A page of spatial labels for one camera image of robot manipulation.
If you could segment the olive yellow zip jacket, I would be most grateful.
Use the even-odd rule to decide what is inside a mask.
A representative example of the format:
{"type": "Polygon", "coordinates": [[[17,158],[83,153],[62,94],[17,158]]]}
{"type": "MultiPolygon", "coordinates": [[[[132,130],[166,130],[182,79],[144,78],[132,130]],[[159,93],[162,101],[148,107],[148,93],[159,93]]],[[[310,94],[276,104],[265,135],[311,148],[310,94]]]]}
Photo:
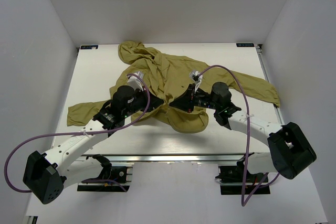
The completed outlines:
{"type": "Polygon", "coordinates": [[[128,67],[109,89],[110,94],[113,95],[118,87],[127,83],[128,73],[144,73],[144,82],[150,92],[164,103],[153,111],[148,110],[142,118],[153,117],[180,133],[201,132],[209,123],[209,116],[204,108],[196,108],[187,113],[169,106],[169,103],[182,95],[191,84],[189,74],[193,70],[206,71],[200,86],[206,92],[211,91],[215,82],[223,82],[232,89],[244,91],[249,97],[280,106],[276,88],[261,78],[235,71],[228,72],[219,67],[208,69],[208,65],[202,61],[187,56],[165,54],[153,47],[146,47],[141,42],[122,42],[118,46],[118,55],[128,67]]]}

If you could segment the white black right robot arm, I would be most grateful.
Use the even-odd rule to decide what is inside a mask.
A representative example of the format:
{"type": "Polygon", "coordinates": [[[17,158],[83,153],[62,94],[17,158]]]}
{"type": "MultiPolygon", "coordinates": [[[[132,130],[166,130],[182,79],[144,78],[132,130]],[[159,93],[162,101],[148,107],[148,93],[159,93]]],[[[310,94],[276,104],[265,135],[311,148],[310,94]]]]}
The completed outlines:
{"type": "Polygon", "coordinates": [[[238,177],[247,182],[259,173],[278,172],[286,179],[294,179],[316,159],[317,155],[299,125],[289,122],[286,125],[266,122],[235,106],[227,84],[213,84],[207,93],[194,84],[170,103],[171,107],[191,113],[195,107],[213,109],[216,122],[229,130],[250,135],[265,144],[269,151],[251,153],[248,160],[237,162],[238,177]]]}

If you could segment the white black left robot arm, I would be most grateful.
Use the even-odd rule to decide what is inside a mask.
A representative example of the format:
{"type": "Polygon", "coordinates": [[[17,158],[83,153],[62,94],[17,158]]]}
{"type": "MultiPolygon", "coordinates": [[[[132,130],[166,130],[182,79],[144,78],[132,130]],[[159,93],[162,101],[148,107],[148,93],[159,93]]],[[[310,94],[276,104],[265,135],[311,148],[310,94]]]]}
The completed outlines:
{"type": "Polygon", "coordinates": [[[78,136],[71,136],[55,148],[29,155],[23,182],[41,201],[48,204],[64,188],[84,180],[104,182],[111,177],[111,163],[101,154],[84,161],[77,159],[123,127],[125,119],[138,111],[151,112],[164,101],[145,90],[120,86],[111,100],[106,101],[78,136]]]}

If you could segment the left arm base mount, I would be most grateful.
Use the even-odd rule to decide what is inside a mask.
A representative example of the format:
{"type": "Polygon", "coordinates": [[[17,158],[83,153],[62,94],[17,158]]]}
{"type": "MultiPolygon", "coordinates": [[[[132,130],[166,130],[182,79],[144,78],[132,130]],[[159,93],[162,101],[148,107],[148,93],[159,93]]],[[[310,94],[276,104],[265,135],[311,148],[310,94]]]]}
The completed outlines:
{"type": "Polygon", "coordinates": [[[132,163],[112,163],[111,167],[100,167],[90,172],[77,184],[79,192],[126,193],[131,185],[132,163]]]}

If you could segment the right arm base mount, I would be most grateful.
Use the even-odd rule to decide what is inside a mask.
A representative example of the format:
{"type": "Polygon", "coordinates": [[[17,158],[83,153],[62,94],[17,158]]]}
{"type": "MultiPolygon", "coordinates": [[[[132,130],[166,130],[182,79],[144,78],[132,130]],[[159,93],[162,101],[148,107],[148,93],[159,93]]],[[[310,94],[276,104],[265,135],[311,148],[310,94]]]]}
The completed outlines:
{"type": "MultiPolygon", "coordinates": [[[[215,180],[220,184],[221,195],[240,195],[243,185],[243,170],[237,166],[219,166],[219,174],[215,180]]],[[[262,180],[264,174],[250,174],[247,172],[245,194],[248,195],[262,180]]]]}

